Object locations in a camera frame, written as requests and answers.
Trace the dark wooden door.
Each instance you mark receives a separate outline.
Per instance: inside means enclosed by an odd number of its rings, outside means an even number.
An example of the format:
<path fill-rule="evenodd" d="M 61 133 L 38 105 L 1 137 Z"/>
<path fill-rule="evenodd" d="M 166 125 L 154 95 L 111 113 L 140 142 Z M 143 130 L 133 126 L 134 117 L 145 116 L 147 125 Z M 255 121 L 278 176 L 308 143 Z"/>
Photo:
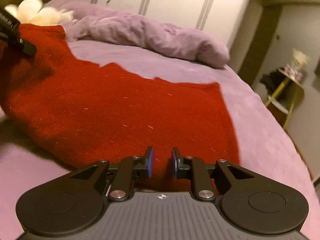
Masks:
<path fill-rule="evenodd" d="M 268 52 L 282 9 L 282 5 L 268 5 L 263 7 L 263 12 L 253 40 L 238 72 L 239 77 L 250 87 L 252 87 Z"/>

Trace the yellow legged side table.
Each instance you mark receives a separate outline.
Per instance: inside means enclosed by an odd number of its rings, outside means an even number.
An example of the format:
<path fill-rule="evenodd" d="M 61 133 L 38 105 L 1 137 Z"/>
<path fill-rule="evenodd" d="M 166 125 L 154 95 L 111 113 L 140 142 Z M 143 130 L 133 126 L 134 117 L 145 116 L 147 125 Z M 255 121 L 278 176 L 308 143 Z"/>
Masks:
<path fill-rule="evenodd" d="M 285 73 L 284 68 L 278 69 L 285 75 L 285 78 L 273 94 L 267 95 L 265 106 L 280 126 L 286 129 L 293 110 L 300 104 L 304 97 L 304 89 L 300 83 L 293 81 Z"/>

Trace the black cloth on table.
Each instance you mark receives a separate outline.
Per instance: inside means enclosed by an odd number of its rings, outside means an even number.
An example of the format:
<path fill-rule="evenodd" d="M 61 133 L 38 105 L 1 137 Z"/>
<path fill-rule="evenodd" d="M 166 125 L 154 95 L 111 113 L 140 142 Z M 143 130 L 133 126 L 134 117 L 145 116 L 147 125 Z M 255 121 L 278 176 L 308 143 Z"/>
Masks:
<path fill-rule="evenodd" d="M 265 86 L 267 94 L 271 95 L 284 80 L 285 75 L 279 69 L 263 74 L 259 82 Z"/>

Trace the red knit cardigan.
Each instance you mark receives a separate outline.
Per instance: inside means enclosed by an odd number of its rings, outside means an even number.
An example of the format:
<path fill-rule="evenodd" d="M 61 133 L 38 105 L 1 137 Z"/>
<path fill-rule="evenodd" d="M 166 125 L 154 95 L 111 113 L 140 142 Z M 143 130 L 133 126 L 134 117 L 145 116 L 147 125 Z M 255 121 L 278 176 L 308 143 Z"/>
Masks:
<path fill-rule="evenodd" d="M 207 163 L 240 163 L 231 117 L 217 83 L 145 79 L 116 63 L 103 67 L 71 53 L 62 27 L 24 24 L 20 34 L 37 48 L 28 56 L 1 42 L 1 107 L 38 146 L 82 168 L 117 163 L 154 148 L 142 187 L 187 190 L 174 177 L 173 147 Z"/>

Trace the purple crumpled duvet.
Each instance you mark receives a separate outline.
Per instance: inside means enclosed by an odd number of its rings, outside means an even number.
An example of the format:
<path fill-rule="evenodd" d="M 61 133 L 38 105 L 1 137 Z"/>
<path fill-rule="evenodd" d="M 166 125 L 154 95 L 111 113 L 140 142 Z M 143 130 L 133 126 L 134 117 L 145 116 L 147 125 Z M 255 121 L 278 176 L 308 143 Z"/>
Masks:
<path fill-rule="evenodd" d="M 52 0 L 46 6 L 73 12 L 72 21 L 61 22 L 70 41 L 136 46 L 213 68 L 223 68 L 230 60 L 225 44 L 198 29 L 160 23 L 139 14 L 76 0 Z"/>

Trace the wrapped flower bouquet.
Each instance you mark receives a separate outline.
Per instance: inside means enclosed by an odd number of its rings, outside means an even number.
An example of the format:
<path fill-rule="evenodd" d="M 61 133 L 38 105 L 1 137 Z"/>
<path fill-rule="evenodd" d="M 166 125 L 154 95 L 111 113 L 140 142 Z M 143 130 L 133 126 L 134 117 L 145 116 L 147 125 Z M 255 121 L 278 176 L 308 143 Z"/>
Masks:
<path fill-rule="evenodd" d="M 291 63 L 285 67 L 285 73 L 295 82 L 301 83 L 303 79 L 303 69 L 310 61 L 310 56 L 302 51 L 292 48 Z"/>

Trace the cream flower shaped pillow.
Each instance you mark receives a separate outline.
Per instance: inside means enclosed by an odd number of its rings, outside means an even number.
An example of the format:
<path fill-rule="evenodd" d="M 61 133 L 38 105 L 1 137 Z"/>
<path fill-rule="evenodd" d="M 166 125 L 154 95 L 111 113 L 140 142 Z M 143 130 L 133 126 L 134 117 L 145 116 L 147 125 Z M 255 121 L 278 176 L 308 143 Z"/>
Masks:
<path fill-rule="evenodd" d="M 54 26 L 74 20 L 73 10 L 62 9 L 58 11 L 54 7 L 45 7 L 42 0 L 23 0 L 18 6 L 14 4 L 6 5 L 4 10 L 22 24 Z"/>

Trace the purple bed sheet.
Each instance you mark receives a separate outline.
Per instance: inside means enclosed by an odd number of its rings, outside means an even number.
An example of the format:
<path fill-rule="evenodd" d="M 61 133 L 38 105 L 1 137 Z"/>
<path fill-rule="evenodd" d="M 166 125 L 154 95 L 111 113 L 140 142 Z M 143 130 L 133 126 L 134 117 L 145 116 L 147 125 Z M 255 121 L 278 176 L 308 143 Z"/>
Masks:
<path fill-rule="evenodd" d="M 309 203 L 302 232 L 319 239 L 319 200 L 308 169 L 292 140 L 266 109 L 260 97 L 230 68 L 213 69 L 167 58 L 146 49 L 78 40 L 69 42 L 77 58 L 104 66 L 115 62 L 144 78 L 170 82 L 220 84 L 233 120 L 243 167 L 300 191 Z M 59 177 L 68 168 L 37 147 L 9 119 L 1 116 L 1 239 L 16 239 L 23 229 L 15 214 L 25 191 Z"/>

